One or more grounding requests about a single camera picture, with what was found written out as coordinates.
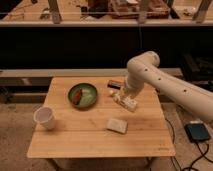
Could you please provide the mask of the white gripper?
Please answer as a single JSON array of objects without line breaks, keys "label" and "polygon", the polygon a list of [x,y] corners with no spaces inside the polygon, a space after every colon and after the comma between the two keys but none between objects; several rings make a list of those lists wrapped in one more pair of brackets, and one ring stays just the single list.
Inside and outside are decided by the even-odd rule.
[{"label": "white gripper", "polygon": [[140,90],[138,88],[129,87],[128,85],[124,85],[123,87],[123,97],[134,99],[138,96]]}]

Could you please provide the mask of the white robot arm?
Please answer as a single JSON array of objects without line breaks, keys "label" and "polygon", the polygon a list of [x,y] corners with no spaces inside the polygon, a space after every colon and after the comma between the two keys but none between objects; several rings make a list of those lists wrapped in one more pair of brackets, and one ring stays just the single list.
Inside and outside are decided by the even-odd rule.
[{"label": "white robot arm", "polygon": [[213,127],[213,93],[161,71],[159,64],[160,57],[154,51],[130,59],[124,82],[125,94],[136,97],[148,83]]}]

